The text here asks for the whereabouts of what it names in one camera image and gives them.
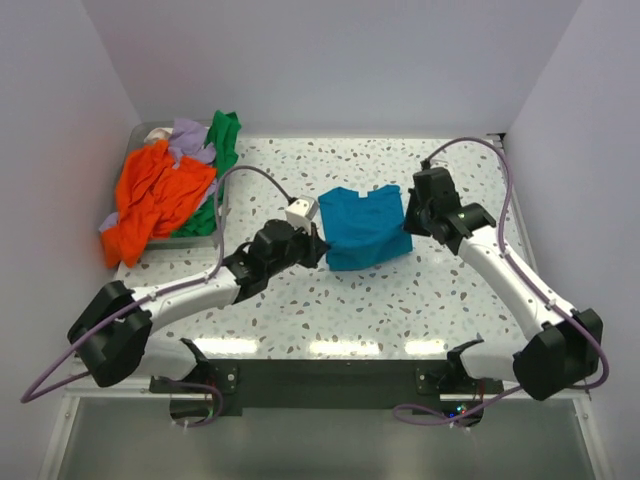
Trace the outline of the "blue t shirt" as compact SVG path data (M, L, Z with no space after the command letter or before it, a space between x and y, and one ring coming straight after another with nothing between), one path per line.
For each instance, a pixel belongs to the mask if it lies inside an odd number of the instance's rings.
M362 196L336 187L319 197L323 231L332 271L359 271L406 255L413 250L404 231L400 187L385 185Z

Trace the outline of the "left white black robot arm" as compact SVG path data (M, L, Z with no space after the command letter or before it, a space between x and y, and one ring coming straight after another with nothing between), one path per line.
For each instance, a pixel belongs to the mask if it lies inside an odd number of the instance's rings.
M269 280L299 265L315 268L330 246L317 227L270 220L254 239L200 273L161 285L104 285L67 333L67 339L96 384L110 387L139 372L169 377L185 392L200 390L207 368L179 341L153 343L158 330L204 310L243 302Z

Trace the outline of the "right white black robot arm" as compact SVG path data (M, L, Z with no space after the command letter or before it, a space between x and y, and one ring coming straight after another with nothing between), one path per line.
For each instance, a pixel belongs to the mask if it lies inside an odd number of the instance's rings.
M603 322L592 309L578 311L550 289L500 241L494 218L478 203L463 205L449 172L426 168L413 176L406 232L431 237L472 267L510 311L524 345L493 347L466 342L447 355L448 386L469 392L481 379L518 383L542 401L598 369Z

